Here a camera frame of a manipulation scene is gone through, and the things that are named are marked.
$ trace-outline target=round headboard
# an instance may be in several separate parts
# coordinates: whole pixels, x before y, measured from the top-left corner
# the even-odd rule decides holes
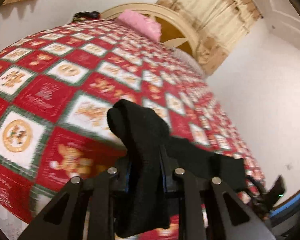
[[[195,56],[195,51],[198,46],[197,33],[183,17],[169,8],[150,3],[127,3],[102,12],[101,18],[117,18],[127,9],[140,14],[149,15],[151,19],[161,23],[162,27],[168,23],[170,26],[167,25],[166,28],[162,28],[161,42],[168,48],[180,47],[180,49]]]

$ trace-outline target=screw head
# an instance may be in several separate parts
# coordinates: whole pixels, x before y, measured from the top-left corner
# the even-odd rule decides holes
[[[174,172],[177,174],[177,175],[183,175],[185,174],[185,170],[183,168],[176,168],[174,170]]]
[[[78,176],[75,176],[75,177],[73,177],[70,181],[71,181],[71,183],[73,183],[73,184],[78,184],[79,182],[80,182],[80,177],[78,177]]]
[[[216,184],[216,185],[220,185],[222,182],[222,180],[219,177],[213,177],[211,181],[213,184]]]
[[[116,174],[117,173],[117,168],[116,167],[110,167],[108,170],[107,170],[107,172],[109,173],[109,174]]]

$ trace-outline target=pink ruffled pillow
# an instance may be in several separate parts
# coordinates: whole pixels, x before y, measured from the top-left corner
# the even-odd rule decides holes
[[[132,10],[125,10],[119,15],[118,21],[141,33],[152,41],[159,42],[161,24]]]

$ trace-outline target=white wall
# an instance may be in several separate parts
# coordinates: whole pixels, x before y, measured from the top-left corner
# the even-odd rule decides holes
[[[80,11],[99,11],[129,2],[157,0],[32,0],[0,8],[0,51],[27,35],[69,22]]]
[[[287,192],[300,189],[300,51],[269,34],[259,20],[208,84],[266,176],[282,174]]]

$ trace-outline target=patchwork quilt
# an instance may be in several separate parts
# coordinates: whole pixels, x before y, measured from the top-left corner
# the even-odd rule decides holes
[[[95,176],[124,156],[106,121],[121,98],[154,109],[172,135],[244,158],[246,173],[264,180],[200,75],[162,44],[114,20],[90,20],[0,52],[0,204],[29,223],[71,177]],[[178,217],[133,238],[178,238]]]

